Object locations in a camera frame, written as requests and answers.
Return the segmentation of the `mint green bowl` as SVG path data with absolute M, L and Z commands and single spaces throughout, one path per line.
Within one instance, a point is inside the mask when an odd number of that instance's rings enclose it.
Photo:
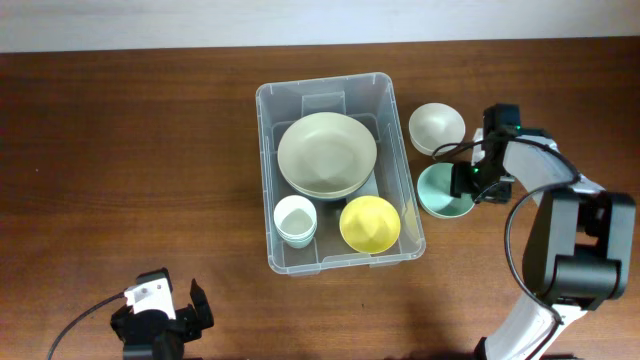
M 475 206 L 468 194 L 454 197 L 450 194 L 451 163 L 437 163 L 426 168 L 416 184 L 421 207 L 431 216 L 453 219 L 466 215 Z

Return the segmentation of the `white bowl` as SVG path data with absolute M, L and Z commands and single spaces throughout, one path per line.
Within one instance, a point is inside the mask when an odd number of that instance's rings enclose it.
M 418 107 L 409 118 L 409 136 L 412 145 L 424 155 L 443 146 L 452 149 L 463 141 L 466 125 L 458 111 L 442 103 L 427 103 Z

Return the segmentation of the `mint green cup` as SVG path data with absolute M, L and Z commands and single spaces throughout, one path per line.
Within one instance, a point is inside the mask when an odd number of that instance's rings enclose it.
M 310 235 L 306 238 L 301 238 L 301 239 L 290 239 L 287 237 L 283 237 L 282 240 L 284 241 L 285 244 L 287 244 L 288 246 L 294 248 L 294 249 L 302 249 L 305 248 L 306 246 L 308 246 L 312 240 L 314 239 L 313 235 Z

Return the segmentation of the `yellow bowl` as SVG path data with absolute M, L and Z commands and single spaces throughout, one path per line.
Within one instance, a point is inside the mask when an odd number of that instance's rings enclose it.
M 394 206 L 384 198 L 360 196 L 344 207 L 339 219 L 339 231 L 353 250 L 379 254 L 397 242 L 401 220 Z

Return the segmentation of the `cream cup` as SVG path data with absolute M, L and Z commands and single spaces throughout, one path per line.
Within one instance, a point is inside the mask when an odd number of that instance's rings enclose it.
M 286 238 L 299 239 L 309 235 L 317 225 L 317 212 L 313 203 L 300 195 L 281 199 L 274 208 L 276 229 Z

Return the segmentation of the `beige plate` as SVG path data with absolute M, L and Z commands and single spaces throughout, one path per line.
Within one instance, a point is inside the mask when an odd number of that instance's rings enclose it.
M 281 168 L 304 163 L 374 168 L 376 160 L 376 141 L 365 125 L 332 112 L 306 115 L 295 121 L 283 134 L 277 150 Z
M 321 165 L 288 164 L 276 165 L 272 183 L 276 189 L 283 188 L 295 194 L 320 196 L 352 196 L 362 189 L 374 174 L 373 167 L 354 164 Z

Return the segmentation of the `grey cup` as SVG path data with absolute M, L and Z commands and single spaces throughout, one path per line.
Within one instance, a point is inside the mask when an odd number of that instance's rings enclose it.
M 302 242 L 302 241 L 306 241 L 308 238 L 312 238 L 316 232 L 316 229 L 317 227 L 314 226 L 300 234 L 289 234 L 284 230 L 281 230 L 280 228 L 276 228 L 276 231 L 281 236 L 281 238 L 285 241 Z

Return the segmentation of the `dark blue plate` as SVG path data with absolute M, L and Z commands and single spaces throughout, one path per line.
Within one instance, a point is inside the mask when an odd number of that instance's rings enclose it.
M 306 193 L 301 193 L 301 195 L 308 197 L 312 200 L 318 200 L 318 201 L 342 201 L 342 200 L 346 200 L 346 198 L 348 196 L 320 196 L 320 195 L 312 195 L 312 194 L 306 194 Z

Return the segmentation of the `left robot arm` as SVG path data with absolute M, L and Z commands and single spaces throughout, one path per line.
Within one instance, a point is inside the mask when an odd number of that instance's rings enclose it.
M 111 316 L 110 325 L 123 343 L 123 358 L 182 359 L 185 344 L 202 337 L 214 326 L 214 316 L 204 290 L 191 282 L 191 303 L 177 309 L 167 268 L 143 273 L 125 289 L 125 305 Z

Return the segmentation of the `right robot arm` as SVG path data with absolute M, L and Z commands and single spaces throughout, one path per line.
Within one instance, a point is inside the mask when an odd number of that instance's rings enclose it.
M 451 193 L 504 203 L 512 181 L 526 190 L 505 221 L 504 251 L 522 294 L 502 325 L 482 338 L 477 359 L 539 359 L 573 322 L 623 295 L 629 279 L 636 203 L 590 181 L 541 130 L 484 129 L 445 145 L 456 163 Z

